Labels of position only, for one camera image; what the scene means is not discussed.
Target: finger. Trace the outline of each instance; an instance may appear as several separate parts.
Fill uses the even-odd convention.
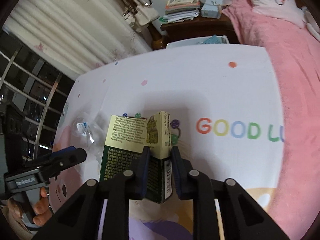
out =
[[[49,209],[49,200],[48,198],[42,197],[33,207],[33,210],[41,215],[45,213]]]
[[[42,187],[42,188],[40,189],[40,195],[41,195],[41,197],[45,197],[45,198],[48,197],[47,191],[45,190],[44,187]]]
[[[8,208],[12,214],[16,215],[17,217],[21,218],[22,210],[18,206],[18,204],[13,199],[8,199],[7,202]]]
[[[52,214],[51,214],[51,211],[48,209],[43,214],[35,216],[33,218],[33,222],[37,226],[43,226],[50,219],[50,217],[52,217]]]

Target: curtain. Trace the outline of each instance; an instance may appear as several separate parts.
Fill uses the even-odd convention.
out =
[[[121,0],[20,0],[5,22],[37,54],[72,79],[151,51],[123,19]]]

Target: barcode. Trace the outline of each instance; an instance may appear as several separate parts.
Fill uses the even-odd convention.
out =
[[[164,171],[165,171],[165,192],[164,192],[164,199],[170,197],[172,193],[171,187],[171,174],[172,174],[172,166],[171,160],[167,160],[164,162]]]

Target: black clamp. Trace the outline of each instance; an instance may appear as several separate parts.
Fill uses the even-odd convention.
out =
[[[40,200],[40,188],[48,185],[49,178],[58,176],[61,171],[86,160],[84,149],[70,146],[58,152],[45,155],[25,163],[24,167],[4,174],[5,198],[12,198],[23,210],[22,221],[30,231],[38,231],[40,226],[33,222],[36,216],[33,206]]]
[[[172,147],[172,169],[178,197],[193,199],[193,239],[220,239],[218,199],[225,240],[289,240],[262,207],[234,179],[210,179],[182,159]]]
[[[129,199],[142,200],[147,193],[150,148],[128,170],[112,179],[86,181],[33,237],[33,240],[97,239],[102,206],[108,199],[102,239],[129,239]]]

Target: pillow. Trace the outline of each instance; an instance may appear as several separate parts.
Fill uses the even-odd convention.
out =
[[[286,20],[301,29],[305,27],[303,11],[297,7],[295,0],[251,0],[251,2],[256,13]]]

